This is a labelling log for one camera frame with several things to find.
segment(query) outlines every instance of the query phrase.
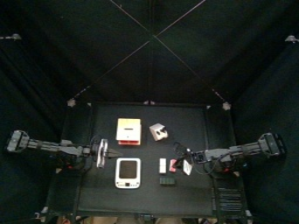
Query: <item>white box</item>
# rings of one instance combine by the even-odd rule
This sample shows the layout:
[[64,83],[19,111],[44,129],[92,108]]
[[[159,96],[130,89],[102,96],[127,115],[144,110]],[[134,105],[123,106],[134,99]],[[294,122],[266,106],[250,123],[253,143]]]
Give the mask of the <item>white box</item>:
[[150,127],[150,130],[151,130],[151,133],[154,135],[154,140],[155,141],[159,141],[163,138],[167,138],[168,137],[167,130],[164,129],[164,126],[160,123],[152,125]]
[[160,158],[159,173],[166,174],[166,158]]
[[119,118],[116,124],[116,140],[119,144],[139,145],[142,143],[142,120]]

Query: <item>black curtain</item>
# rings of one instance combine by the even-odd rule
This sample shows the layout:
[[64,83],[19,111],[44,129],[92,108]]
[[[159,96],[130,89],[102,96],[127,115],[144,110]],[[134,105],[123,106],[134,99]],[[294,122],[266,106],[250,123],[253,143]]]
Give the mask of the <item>black curtain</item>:
[[[0,24],[2,33],[12,34]],[[67,101],[43,70],[34,63],[22,42],[0,39],[0,222],[27,219],[44,206],[54,162],[31,151],[6,153],[14,130],[31,138],[60,141]]]
[[242,144],[267,132],[279,133],[287,154],[253,158],[246,175],[251,211],[262,218],[299,223],[299,45],[286,49],[235,103],[235,133]]

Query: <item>device screen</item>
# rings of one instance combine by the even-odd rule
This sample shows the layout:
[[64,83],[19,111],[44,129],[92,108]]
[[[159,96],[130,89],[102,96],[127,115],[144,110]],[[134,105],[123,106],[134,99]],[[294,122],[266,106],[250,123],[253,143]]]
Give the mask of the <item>device screen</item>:
[[136,178],[136,161],[120,161],[119,177],[122,179]]

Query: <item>small box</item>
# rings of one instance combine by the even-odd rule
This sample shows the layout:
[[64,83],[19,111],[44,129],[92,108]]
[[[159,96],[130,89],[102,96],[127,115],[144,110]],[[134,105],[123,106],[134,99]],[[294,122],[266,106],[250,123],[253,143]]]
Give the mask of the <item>small box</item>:
[[166,158],[160,158],[159,173],[166,174]]
[[150,130],[151,130],[151,133],[154,135],[154,140],[155,141],[159,141],[163,138],[167,138],[168,137],[167,130],[166,130],[164,126],[160,123],[152,125],[150,127]]
[[176,162],[176,159],[172,159],[170,163],[170,172],[176,172],[176,169],[174,168],[175,162]]
[[174,178],[160,178],[160,185],[162,186],[175,186],[175,179]]
[[140,119],[118,119],[116,140],[118,144],[139,145],[142,143]]
[[192,165],[187,162],[187,160],[184,159],[183,160],[183,172],[187,174],[187,175],[191,175],[192,173]]

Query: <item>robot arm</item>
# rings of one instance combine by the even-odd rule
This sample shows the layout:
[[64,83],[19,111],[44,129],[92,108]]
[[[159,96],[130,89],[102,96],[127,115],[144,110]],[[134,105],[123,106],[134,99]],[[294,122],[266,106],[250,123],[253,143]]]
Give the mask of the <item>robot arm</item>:
[[64,164],[70,168],[84,170],[88,170],[91,167],[92,157],[98,158],[98,168],[104,168],[106,158],[122,156],[122,153],[108,149],[108,140],[100,137],[94,138],[92,145],[78,145],[70,140],[51,143],[31,139],[22,130],[14,131],[6,149],[8,152],[15,153],[20,153],[24,149],[50,151],[55,154],[63,153]]
[[[266,133],[255,143],[231,146],[229,149],[214,149],[192,152],[176,144],[176,153],[182,153],[182,157],[188,159],[192,164],[219,163],[219,166],[233,167],[237,165],[239,158],[254,156],[259,153],[267,155],[269,158],[277,157],[286,153],[286,147],[282,137],[278,134]],[[176,168],[183,166],[182,159],[174,165]]]

